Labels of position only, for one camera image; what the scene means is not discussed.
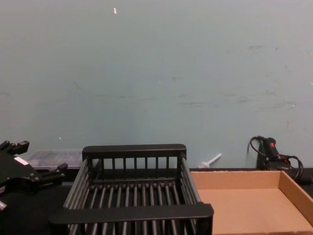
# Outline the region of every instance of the open cardboard tray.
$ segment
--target open cardboard tray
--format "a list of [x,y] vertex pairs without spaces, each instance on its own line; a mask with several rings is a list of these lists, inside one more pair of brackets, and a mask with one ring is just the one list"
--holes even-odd
[[313,234],[313,199],[285,172],[191,172],[213,234]]

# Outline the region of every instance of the power cord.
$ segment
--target power cord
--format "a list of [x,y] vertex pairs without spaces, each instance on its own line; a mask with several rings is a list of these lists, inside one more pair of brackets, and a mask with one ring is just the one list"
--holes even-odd
[[[258,141],[260,143],[259,150],[256,149],[255,146],[252,144],[253,141]],[[292,177],[296,182],[300,184],[307,184],[308,182],[313,183],[311,179],[301,178],[303,175],[303,164],[300,161],[300,159],[296,156],[279,154],[275,145],[276,145],[276,140],[273,138],[265,138],[263,136],[254,136],[250,139],[247,151],[249,150],[249,147],[251,146],[251,148],[259,154],[258,158],[260,158],[263,161],[263,165],[265,166],[265,169],[267,170],[271,170],[271,169],[297,170],[296,175]],[[298,167],[291,166],[290,159],[297,160]]]

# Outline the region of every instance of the metal rod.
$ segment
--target metal rod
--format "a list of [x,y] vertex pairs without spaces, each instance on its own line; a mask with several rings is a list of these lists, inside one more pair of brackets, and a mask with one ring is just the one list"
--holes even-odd
[[158,176],[157,170],[158,170],[158,157],[156,157],[156,178]]
[[[111,187],[109,201],[108,201],[108,208],[111,207],[113,191],[114,191],[114,188]],[[104,223],[103,230],[102,230],[102,235],[105,235],[107,233],[107,229],[108,229],[108,223]]]
[[104,180],[104,160],[101,158],[101,175],[102,180]]
[[[118,187],[118,193],[117,193],[117,201],[116,201],[116,208],[119,208],[121,203],[121,194],[122,194],[122,187]],[[112,235],[115,235],[115,233],[118,234],[118,223],[113,223],[113,231]]]
[[[176,189],[175,184],[173,184],[173,191],[174,191],[174,197],[175,197],[176,204],[180,205],[180,201],[179,201],[179,197],[178,197],[178,193],[177,193],[177,189]],[[186,225],[185,225],[184,221],[182,221],[182,229],[184,230],[184,235],[187,235]]]
[[[158,194],[158,204],[160,206],[163,206],[162,192],[161,192],[161,186],[160,185],[157,186],[157,194]],[[162,220],[161,224],[162,224],[163,235],[165,235],[165,220]]]
[[[137,206],[137,186],[134,187],[134,207]],[[134,222],[134,234],[137,235],[137,222]]]
[[184,173],[181,172],[181,180],[183,181],[183,184],[185,186],[185,188],[187,189],[188,192],[188,197],[190,198],[190,202],[195,204],[196,203],[196,199],[194,194],[192,193],[192,189],[190,188],[188,182],[186,181],[186,178],[184,176]]
[[[85,194],[85,197],[82,201],[80,201],[78,203],[78,208],[81,208],[83,209],[85,207],[85,204],[86,204],[86,201],[87,201],[87,198],[89,196],[89,192],[90,192],[90,189],[89,189],[89,183],[87,183],[86,187],[83,189],[83,194]],[[75,225],[70,225],[69,229],[70,229],[70,235],[73,235],[73,234],[76,234],[76,231],[77,231],[77,228],[78,228],[78,224],[75,224]]]
[[[86,185],[87,179],[88,179],[89,175],[85,175],[82,177],[81,181],[78,182],[79,185]],[[75,203],[79,200],[79,192],[81,191],[81,188],[77,185],[76,186],[76,191],[73,195],[73,199],[70,200],[69,203],[66,203],[66,208],[72,209],[73,206],[75,205]]]
[[[82,190],[80,190],[79,200],[76,201],[73,209],[80,208],[80,207],[83,209],[85,207],[89,193],[90,193],[89,182],[87,182],[86,186]],[[70,225],[70,235],[76,234],[77,228],[78,228],[78,224]]]
[[[142,184],[142,206],[146,206],[146,187],[144,184]],[[147,221],[143,222],[143,235],[147,235]]]
[[126,170],[126,158],[123,158],[123,168]]
[[166,169],[170,168],[170,157],[166,157]]
[[63,205],[63,207],[65,208],[68,208],[69,207],[69,203],[72,202],[72,198],[75,194],[77,194],[77,190],[78,190],[78,187],[77,185],[80,185],[81,184],[81,181],[83,180],[83,178],[86,176],[86,173],[87,173],[87,160],[85,159],[81,165],[81,168],[80,170],[78,171],[78,177],[76,177],[76,179],[74,180],[74,183],[72,185],[72,188],[70,189],[69,193],[68,193],[68,196],[67,196],[67,199]]
[[[170,198],[170,192],[168,190],[168,185],[165,186],[165,194],[166,194],[167,204],[171,205],[171,198]],[[173,235],[177,235],[175,220],[172,219],[171,224],[172,224]]]
[[94,201],[95,201],[96,196],[97,196],[97,193],[98,193],[98,187],[96,187],[96,189],[95,189],[94,192],[93,192],[93,196],[92,196],[92,200],[91,200],[89,209],[92,209],[93,204],[94,204]]
[[[103,199],[104,199],[104,194],[106,193],[106,188],[103,187],[102,188],[102,193],[101,193],[101,198],[100,198],[100,202],[99,202],[99,208],[102,208],[102,204],[103,204]],[[101,225],[98,224],[94,224],[93,229],[92,229],[92,235],[95,235],[97,232],[97,229],[100,229]]]
[[[181,189],[182,189],[182,194],[183,194],[183,197],[185,199],[185,202],[186,204],[191,204],[191,199],[190,197],[188,196],[188,191],[186,190],[185,188],[185,185],[184,185],[184,182],[182,179],[180,179],[180,183],[181,183]],[[196,221],[194,219],[191,220],[191,227],[192,227],[192,230],[193,230],[193,233],[196,234]]]
[[[129,186],[127,186],[126,188],[125,207],[128,207],[128,203],[129,203],[128,200],[129,200]],[[126,232],[127,232],[127,222],[124,222],[122,234],[126,235]]]
[[[151,202],[151,206],[155,205],[152,185],[150,186],[150,202]],[[153,235],[157,235],[157,223],[155,220],[152,220],[152,231],[153,231]]]
[[145,157],[145,168],[148,169],[148,158]]
[[196,201],[197,201],[197,202],[200,202],[201,199],[200,199],[198,190],[197,190],[197,188],[196,188],[196,186],[195,186],[195,183],[194,183],[193,179],[191,178],[191,173],[190,173],[190,170],[189,170],[189,168],[188,168],[188,166],[187,166],[187,162],[186,162],[186,159],[185,159],[185,158],[182,158],[182,166],[183,166],[183,168],[184,168],[184,170],[185,170],[184,172],[186,173],[186,175],[187,175],[187,177],[188,177],[188,181],[189,181],[189,184],[190,184],[191,189],[192,189],[192,191],[193,191],[193,194],[194,194],[194,196],[196,197]]
[[113,168],[113,171],[115,171],[115,158],[112,158],[112,168]]
[[[84,182],[82,183],[82,185],[86,185],[86,186],[88,185],[89,186],[89,183],[87,183],[88,178],[89,178],[89,175],[86,176],[86,178],[85,178]],[[70,205],[69,209],[76,209],[76,207],[78,205],[78,201],[79,201],[79,199],[82,196],[82,193],[83,193],[83,190],[78,190],[77,199],[76,199],[75,203]]]
[[176,204],[177,204],[177,205],[180,205],[180,201],[179,201],[179,197],[178,197],[176,185],[173,185],[173,191],[174,191],[174,196],[175,196]]

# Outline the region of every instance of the wall stain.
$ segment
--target wall stain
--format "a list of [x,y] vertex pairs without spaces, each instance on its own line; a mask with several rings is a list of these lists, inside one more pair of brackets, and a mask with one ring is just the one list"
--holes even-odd
[[0,92],[0,96],[10,96],[11,94],[8,92]]
[[239,104],[244,104],[244,103],[248,103],[248,102],[252,102],[252,99],[240,99],[237,101],[237,103]]
[[188,94],[179,94],[179,95],[177,95],[177,97],[178,97],[179,99],[187,98],[187,97],[188,97]]
[[155,100],[157,99],[156,97],[147,97],[147,98],[142,98],[140,101],[149,101],[149,100]]
[[179,103],[178,105],[184,105],[184,106],[189,106],[191,108],[202,108],[203,106],[210,106],[210,103],[208,102],[183,102]]
[[287,71],[288,75],[290,75],[290,74],[291,74],[291,70],[288,68],[288,66],[287,66],[287,65],[284,65],[284,68],[285,68],[285,70]]
[[220,92],[220,95],[224,96],[224,97],[234,97],[237,94],[236,93],[227,93],[227,92]]
[[263,45],[255,45],[255,46],[249,46],[249,50],[259,50],[262,49],[264,46]]
[[266,90],[266,95],[272,95],[272,96],[277,96],[277,93],[276,93],[276,91],[268,91],[268,90]]
[[174,82],[176,82],[176,81],[179,81],[179,80],[183,80],[183,78],[182,77],[172,77],[172,80]]
[[120,98],[120,99],[133,99],[133,98],[135,98],[135,96],[120,95],[117,98]]
[[76,81],[73,82],[75,87],[80,90],[81,92],[83,92],[84,90],[78,85],[78,83]]

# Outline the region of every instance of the black table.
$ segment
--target black table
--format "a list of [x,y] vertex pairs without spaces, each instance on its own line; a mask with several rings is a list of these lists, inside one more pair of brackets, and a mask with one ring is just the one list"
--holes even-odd
[[[253,170],[253,169],[206,169],[212,170]],[[74,180],[77,169],[69,172],[68,180]],[[313,185],[302,186],[313,198]],[[60,186],[40,191],[35,195],[10,193],[1,198],[9,206],[6,212],[0,212],[0,235],[47,235],[48,217],[63,203],[70,186]]]

